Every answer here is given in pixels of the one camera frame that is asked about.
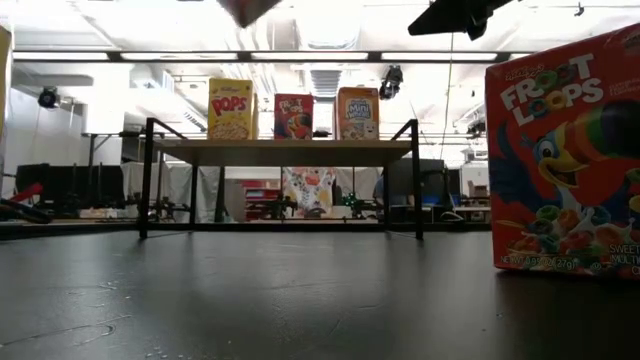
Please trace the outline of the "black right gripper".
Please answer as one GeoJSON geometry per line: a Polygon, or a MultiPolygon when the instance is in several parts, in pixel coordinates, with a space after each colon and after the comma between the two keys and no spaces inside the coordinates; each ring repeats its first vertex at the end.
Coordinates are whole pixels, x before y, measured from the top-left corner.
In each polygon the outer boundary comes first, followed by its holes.
{"type": "Polygon", "coordinates": [[[513,0],[435,0],[408,27],[410,34],[467,32],[482,37],[494,12],[513,0]]]}

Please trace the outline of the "orange Mini Wheats cereal box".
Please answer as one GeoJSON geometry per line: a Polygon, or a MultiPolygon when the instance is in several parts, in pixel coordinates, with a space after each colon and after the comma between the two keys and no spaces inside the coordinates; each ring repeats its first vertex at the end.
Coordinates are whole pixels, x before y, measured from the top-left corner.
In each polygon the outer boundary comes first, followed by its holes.
{"type": "Polygon", "coordinates": [[[379,95],[375,88],[342,87],[335,100],[338,140],[379,139],[379,95]]]}

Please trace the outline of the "red Froot Loops cereal box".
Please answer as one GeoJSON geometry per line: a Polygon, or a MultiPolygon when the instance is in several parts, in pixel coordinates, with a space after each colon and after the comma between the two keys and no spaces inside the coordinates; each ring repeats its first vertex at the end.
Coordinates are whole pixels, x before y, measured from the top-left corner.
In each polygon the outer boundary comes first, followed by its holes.
{"type": "Polygon", "coordinates": [[[282,0],[217,0],[234,22],[241,28],[247,28],[266,14],[282,0]]]}
{"type": "Polygon", "coordinates": [[[640,23],[489,67],[499,269],[640,280],[640,23]]]}
{"type": "Polygon", "coordinates": [[[313,106],[311,94],[274,96],[274,138],[276,140],[311,140],[313,137],[313,106]]]}

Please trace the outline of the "wooden shelf with black legs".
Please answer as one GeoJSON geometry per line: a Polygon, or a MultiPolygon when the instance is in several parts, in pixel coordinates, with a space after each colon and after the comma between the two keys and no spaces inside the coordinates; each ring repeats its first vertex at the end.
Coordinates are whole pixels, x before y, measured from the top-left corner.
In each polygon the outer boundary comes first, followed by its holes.
{"type": "Polygon", "coordinates": [[[155,151],[166,153],[192,167],[189,231],[217,231],[222,228],[225,208],[225,176],[228,167],[381,167],[384,192],[391,200],[391,164],[404,155],[411,156],[411,185],[414,198],[415,238],[423,239],[422,190],[418,121],[411,119],[387,141],[382,140],[207,140],[189,139],[166,123],[149,117],[144,132],[143,185],[136,223],[139,238],[148,238],[150,230],[159,230],[149,220],[151,171],[155,151]],[[197,172],[201,166],[219,168],[219,184],[212,224],[198,225],[196,218],[197,172]]]}

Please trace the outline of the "red shelf unit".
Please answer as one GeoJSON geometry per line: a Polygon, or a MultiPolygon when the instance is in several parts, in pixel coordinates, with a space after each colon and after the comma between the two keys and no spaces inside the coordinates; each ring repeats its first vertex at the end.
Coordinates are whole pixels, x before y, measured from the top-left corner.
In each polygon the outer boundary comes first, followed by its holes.
{"type": "Polygon", "coordinates": [[[278,199],[281,191],[276,180],[242,180],[245,198],[245,218],[247,222],[272,218],[270,202],[278,199]]]}

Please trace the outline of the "black ceiling spotlight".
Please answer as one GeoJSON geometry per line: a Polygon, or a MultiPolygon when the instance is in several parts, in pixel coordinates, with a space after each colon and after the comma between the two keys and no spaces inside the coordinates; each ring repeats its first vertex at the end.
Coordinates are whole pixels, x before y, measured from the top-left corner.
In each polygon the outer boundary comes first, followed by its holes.
{"type": "Polygon", "coordinates": [[[59,106],[59,95],[56,87],[44,87],[38,96],[38,105],[45,109],[55,109],[59,106]]]}
{"type": "Polygon", "coordinates": [[[399,65],[391,65],[379,88],[379,98],[381,100],[393,99],[400,91],[400,85],[403,83],[404,77],[402,69],[399,65]]]}

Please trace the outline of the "black overhead light bar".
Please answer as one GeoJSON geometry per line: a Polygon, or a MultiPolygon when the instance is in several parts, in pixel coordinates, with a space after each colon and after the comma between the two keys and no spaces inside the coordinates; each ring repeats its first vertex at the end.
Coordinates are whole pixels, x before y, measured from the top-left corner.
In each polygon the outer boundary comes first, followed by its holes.
{"type": "Polygon", "coordinates": [[[525,57],[509,51],[15,51],[28,63],[420,63],[496,64],[525,57]]]}

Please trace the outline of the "white hanging cloth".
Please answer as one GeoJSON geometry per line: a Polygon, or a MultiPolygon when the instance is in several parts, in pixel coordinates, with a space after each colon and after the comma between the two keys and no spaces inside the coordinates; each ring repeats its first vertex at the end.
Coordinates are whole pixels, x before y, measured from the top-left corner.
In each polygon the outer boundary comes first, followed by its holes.
{"type": "MultiPolygon", "coordinates": [[[[121,165],[123,193],[126,197],[142,192],[143,163],[129,162],[121,165]]],[[[197,223],[213,223],[219,184],[219,168],[201,166],[197,172],[196,218],[197,223]]],[[[191,204],[192,167],[186,163],[165,163],[161,175],[161,197],[168,197],[176,204],[191,204]]]]}
{"type": "Polygon", "coordinates": [[[380,175],[381,169],[377,167],[337,167],[336,187],[343,196],[355,193],[358,199],[373,200],[373,192],[380,175]]]}

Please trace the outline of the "black table mat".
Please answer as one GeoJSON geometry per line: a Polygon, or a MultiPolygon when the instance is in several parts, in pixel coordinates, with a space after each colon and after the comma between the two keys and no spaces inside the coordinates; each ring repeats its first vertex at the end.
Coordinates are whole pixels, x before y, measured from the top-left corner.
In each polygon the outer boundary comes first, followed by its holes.
{"type": "Polygon", "coordinates": [[[640,282],[497,270],[488,233],[0,243],[0,360],[640,360],[640,282]]]}

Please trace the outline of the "black room partition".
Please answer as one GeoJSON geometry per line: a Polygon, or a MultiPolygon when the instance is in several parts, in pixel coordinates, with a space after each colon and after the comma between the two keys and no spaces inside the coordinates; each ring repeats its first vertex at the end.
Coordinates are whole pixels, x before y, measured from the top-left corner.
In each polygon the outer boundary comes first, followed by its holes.
{"type": "Polygon", "coordinates": [[[123,172],[119,165],[19,165],[15,187],[19,192],[40,184],[35,206],[58,213],[123,205],[123,172]]]}

